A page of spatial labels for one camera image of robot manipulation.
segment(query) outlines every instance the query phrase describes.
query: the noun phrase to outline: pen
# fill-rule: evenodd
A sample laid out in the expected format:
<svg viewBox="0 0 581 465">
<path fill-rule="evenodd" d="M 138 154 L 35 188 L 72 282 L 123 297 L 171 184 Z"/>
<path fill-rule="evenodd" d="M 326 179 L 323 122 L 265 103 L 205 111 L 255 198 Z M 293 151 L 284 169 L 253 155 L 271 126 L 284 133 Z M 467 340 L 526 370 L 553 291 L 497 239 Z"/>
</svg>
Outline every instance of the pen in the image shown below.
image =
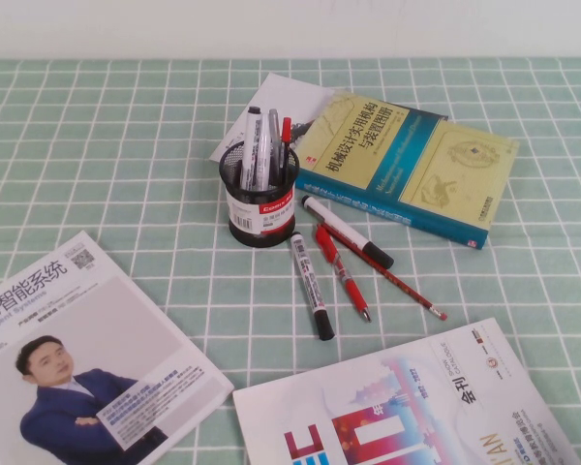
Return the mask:
<svg viewBox="0 0 581 465">
<path fill-rule="evenodd" d="M 284 118 L 282 122 L 282 143 L 284 144 L 284 156 L 282 157 L 282 176 L 284 184 L 289 179 L 289 156 L 291 155 L 292 122 L 290 118 Z"/>
<path fill-rule="evenodd" d="M 282 164 L 282 142 L 280 141 L 280 120 L 278 110 L 269 111 L 269 131 L 271 132 L 271 184 L 279 185 Z"/>
<path fill-rule="evenodd" d="M 336 244 L 333 243 L 329 232 L 327 232 L 323 225 L 317 226 L 317 243 L 322 248 L 325 259 L 333 264 L 334 268 L 336 268 L 336 274 L 340 278 L 342 285 L 345 287 L 345 290 L 347 291 L 352 304 L 357 310 L 357 313 L 359 313 L 359 315 L 363 317 L 366 322 L 372 322 L 370 313 L 368 313 L 368 305 L 366 304 L 366 300 L 364 300 L 364 297 L 359 291 L 357 284 L 352 279 L 351 273 L 342 263 L 340 253 L 336 248 Z"/>
<path fill-rule="evenodd" d="M 301 204 L 306 210 L 315 215 L 317 219 L 351 240 L 364 254 L 383 268 L 390 268 L 394 264 L 394 259 L 377 247 L 371 240 L 368 240 L 366 237 L 354 230 L 314 197 L 305 196 L 301 200 Z"/>
<path fill-rule="evenodd" d="M 326 223 L 324 223 L 323 226 L 325 227 L 328 233 L 330 233 L 344 245 L 349 247 L 352 250 L 352 252 L 354 252 L 361 260 L 363 260 L 371 267 L 373 267 L 376 271 L 378 271 L 380 274 L 382 274 L 385 277 L 385 279 L 387 279 L 387 281 L 392 283 L 394 286 L 398 287 L 401 291 L 410 296 L 413 300 L 420 303 L 426 310 L 435 315 L 437 318 L 441 320 L 447 320 L 446 313 L 438 310 L 435 305 L 433 305 L 426 298 L 422 297 L 417 291 L 406 285 L 399 278 L 394 276 L 392 273 L 383 268 L 380 264 L 378 264 L 370 257 L 368 257 L 359 247 L 352 243 L 352 241 L 350 241 L 347 237 L 345 237 L 343 234 L 336 231 L 335 229 L 331 228 Z"/>
<path fill-rule="evenodd" d="M 243 142 L 243 160 L 241 162 L 241 189 L 252 190 L 254 185 L 254 170 L 259 141 L 260 108 L 250 107 Z"/>
<path fill-rule="evenodd" d="M 306 288 L 308 300 L 310 300 L 310 306 L 312 307 L 312 313 L 314 314 L 314 319 L 317 324 L 319 338 L 321 341 L 328 341 L 335 336 L 335 333 L 333 332 L 333 328 L 329 322 L 329 316 L 327 315 L 321 290 L 317 283 L 317 276 L 314 272 L 314 267 L 312 266 L 312 262 L 310 261 L 310 257 L 306 251 L 306 244 L 300 232 L 293 232 L 290 236 L 290 248 L 294 254 L 297 266 L 299 266 L 299 269 L 301 270 L 303 285 Z"/>
<path fill-rule="evenodd" d="M 256 159 L 255 191 L 266 191 L 269 188 L 269 164 L 271 163 L 271 133 L 269 118 L 260 120 L 259 154 Z"/>
</svg>

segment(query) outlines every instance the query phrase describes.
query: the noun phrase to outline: label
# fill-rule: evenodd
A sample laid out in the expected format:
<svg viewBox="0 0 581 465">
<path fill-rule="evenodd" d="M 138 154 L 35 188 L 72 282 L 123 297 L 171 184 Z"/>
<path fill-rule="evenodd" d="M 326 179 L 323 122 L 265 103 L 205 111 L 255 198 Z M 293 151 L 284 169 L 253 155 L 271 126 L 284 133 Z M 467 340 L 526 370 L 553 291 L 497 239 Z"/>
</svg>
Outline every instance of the label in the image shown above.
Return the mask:
<svg viewBox="0 0 581 465">
<path fill-rule="evenodd" d="M 226 190 L 232 223 L 249 234 L 272 234 L 287 225 L 294 215 L 294 186 L 281 199 L 261 205 L 243 203 Z"/>
<path fill-rule="evenodd" d="M 325 302 L 322 298 L 321 290 L 319 289 L 319 283 L 317 282 L 314 267 L 312 266 L 312 262 L 310 261 L 310 257 L 306 251 L 305 242 L 299 234 L 294 234 L 291 237 L 290 242 L 292 243 L 295 260 L 301 270 L 303 284 L 305 285 L 306 293 L 310 299 L 312 311 L 316 313 L 319 310 L 324 310 Z"/>
</svg>

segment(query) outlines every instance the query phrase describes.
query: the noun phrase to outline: green checkered tablecloth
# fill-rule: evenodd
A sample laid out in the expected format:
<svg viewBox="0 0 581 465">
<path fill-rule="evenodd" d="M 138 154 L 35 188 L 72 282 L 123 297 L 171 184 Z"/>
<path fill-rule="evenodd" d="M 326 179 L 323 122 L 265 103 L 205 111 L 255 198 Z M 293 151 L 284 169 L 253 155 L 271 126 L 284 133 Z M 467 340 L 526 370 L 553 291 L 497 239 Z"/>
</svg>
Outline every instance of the green checkered tablecloth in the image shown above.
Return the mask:
<svg viewBox="0 0 581 465">
<path fill-rule="evenodd" d="M 482 251 L 330 203 L 449 315 L 344 253 L 364 324 L 297 209 L 338 337 L 315 340 L 287 245 L 229 234 L 208 157 L 268 72 L 520 140 Z M 496 317 L 581 457 L 581 58 L 0 61 L 0 282 L 86 230 L 238 388 Z M 163 464 L 246 464 L 231 401 Z"/>
</svg>

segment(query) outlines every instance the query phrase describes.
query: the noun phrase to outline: white marker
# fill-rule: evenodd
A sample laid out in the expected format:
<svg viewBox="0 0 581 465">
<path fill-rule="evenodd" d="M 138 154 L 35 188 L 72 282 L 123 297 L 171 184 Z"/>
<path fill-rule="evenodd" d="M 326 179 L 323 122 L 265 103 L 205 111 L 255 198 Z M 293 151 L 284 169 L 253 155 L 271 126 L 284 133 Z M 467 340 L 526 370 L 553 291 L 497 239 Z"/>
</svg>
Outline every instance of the white marker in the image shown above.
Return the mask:
<svg viewBox="0 0 581 465">
<path fill-rule="evenodd" d="M 271 131 L 271 179 L 273 184 L 282 184 L 280 168 L 282 166 L 282 140 L 280 139 L 280 120 L 278 110 L 269 111 L 269 131 Z"/>
<path fill-rule="evenodd" d="M 321 341 L 328 341 L 335 336 L 335 333 L 333 332 L 333 328 L 329 322 L 329 316 L 325 309 L 325 303 L 322 299 L 319 283 L 317 283 L 317 276 L 314 272 L 314 267 L 312 266 L 310 257 L 308 256 L 306 243 L 303 241 L 301 233 L 297 231 L 292 233 L 290 236 L 290 248 L 294 254 L 297 266 L 299 266 L 299 270 L 301 271 L 306 294 L 308 295 L 308 300 L 310 300 L 312 313 L 314 313 L 314 319 L 317 323 L 319 338 Z"/>
<path fill-rule="evenodd" d="M 256 169 L 259 143 L 260 108 L 250 107 L 243 142 L 243 161 L 241 163 L 241 189 L 252 190 Z"/>
<path fill-rule="evenodd" d="M 271 164 L 271 133 L 269 132 L 269 118 L 264 116 L 260 120 L 259 154 L 256 159 L 256 186 L 255 191 L 269 189 L 269 167 Z"/>
<path fill-rule="evenodd" d="M 359 247 L 364 254 L 380 264 L 383 268 L 391 268 L 391 266 L 394 264 L 394 259 L 388 256 L 372 241 L 368 240 L 366 237 L 354 230 L 351 226 L 342 221 L 342 219 L 336 216 L 322 203 L 318 202 L 314 197 L 305 196 L 301 200 L 301 204 L 306 210 L 315 215 L 317 219 L 326 223 L 338 233 L 346 237 L 353 244 Z"/>
</svg>

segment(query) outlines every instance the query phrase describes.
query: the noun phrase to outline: table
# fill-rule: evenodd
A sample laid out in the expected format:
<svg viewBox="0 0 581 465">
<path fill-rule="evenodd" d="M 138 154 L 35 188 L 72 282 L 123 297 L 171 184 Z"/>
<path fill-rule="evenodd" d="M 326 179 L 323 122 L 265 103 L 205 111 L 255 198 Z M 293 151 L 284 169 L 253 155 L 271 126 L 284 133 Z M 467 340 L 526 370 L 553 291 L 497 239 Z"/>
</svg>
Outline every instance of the table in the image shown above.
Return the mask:
<svg viewBox="0 0 581 465">
<path fill-rule="evenodd" d="M 446 323 L 345 253 L 364 324 L 298 207 L 338 334 L 322 343 L 288 246 L 231 237 L 208 157 L 268 72 L 520 140 L 482 251 L 329 204 Z M 81 230 L 237 388 L 495 317 L 581 457 L 581 58 L 0 61 L 0 282 Z M 247 463 L 231 400 L 160 463 Z"/>
</svg>

